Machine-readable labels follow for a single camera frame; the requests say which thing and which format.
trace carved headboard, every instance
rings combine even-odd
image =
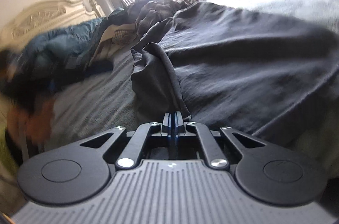
[[[95,0],[88,1],[90,11],[85,8],[84,0],[45,0],[29,6],[1,30],[0,49],[10,46],[21,50],[42,32],[105,16]]]

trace silver bolt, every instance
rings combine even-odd
[[[214,159],[211,161],[211,165],[216,167],[216,168],[222,168],[228,164],[227,160],[225,159]]]
[[[121,158],[117,161],[117,164],[123,168],[130,168],[134,165],[134,161],[130,158]]]

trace yellow-green object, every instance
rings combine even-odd
[[[13,176],[16,175],[19,167],[7,147],[4,126],[0,128],[0,161]]]

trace person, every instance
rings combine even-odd
[[[41,110],[33,114],[20,106],[9,110],[7,125],[0,129],[0,161],[12,175],[22,164],[19,124],[23,124],[23,133],[32,144],[43,144],[51,135],[54,103],[54,98],[44,101]]]

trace bed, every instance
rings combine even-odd
[[[45,0],[25,8],[0,31],[0,49],[22,49],[29,40],[48,30],[79,24],[83,21],[104,17],[96,0]],[[0,96],[0,127],[6,125],[10,101]],[[13,179],[0,165],[0,211],[11,213],[22,204],[22,197]]]
[[[253,11],[292,15],[339,33],[339,0],[210,1]],[[40,32],[104,16],[95,0],[89,2],[92,11],[85,9],[83,0],[75,2],[53,0],[37,3],[5,26],[0,34],[1,46],[14,44],[22,48],[27,41]],[[94,135],[116,125],[123,125],[127,130],[136,129],[138,126],[135,112],[136,96],[130,78],[133,72],[133,57],[130,49],[136,42],[128,44],[113,55],[114,70],[110,74],[92,76],[83,82],[69,86],[57,95],[53,132],[51,139],[45,145],[45,150]],[[339,175],[339,149],[337,148],[339,126],[336,118],[338,113],[339,107],[334,105],[318,131],[306,131],[291,144],[291,148],[303,151],[319,160],[326,167],[330,177]],[[12,198],[11,210],[20,206],[16,198],[18,193]]]

